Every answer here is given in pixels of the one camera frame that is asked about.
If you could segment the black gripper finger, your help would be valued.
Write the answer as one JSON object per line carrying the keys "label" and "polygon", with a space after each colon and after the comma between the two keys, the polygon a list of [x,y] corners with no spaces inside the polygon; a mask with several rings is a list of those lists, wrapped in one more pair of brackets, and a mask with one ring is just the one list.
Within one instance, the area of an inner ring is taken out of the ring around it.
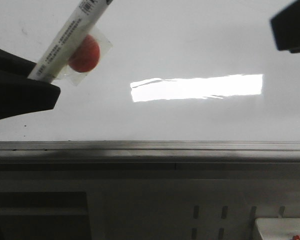
{"label": "black gripper finger", "polygon": [[278,51],[300,53],[300,0],[295,0],[270,19]]}

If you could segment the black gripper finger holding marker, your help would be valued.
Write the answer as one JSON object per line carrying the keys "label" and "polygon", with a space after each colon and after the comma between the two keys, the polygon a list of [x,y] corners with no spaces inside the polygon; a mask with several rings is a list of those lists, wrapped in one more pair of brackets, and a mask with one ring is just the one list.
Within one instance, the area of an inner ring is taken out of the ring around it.
{"label": "black gripper finger holding marker", "polygon": [[0,120],[52,110],[61,89],[28,78],[35,63],[0,49]]}

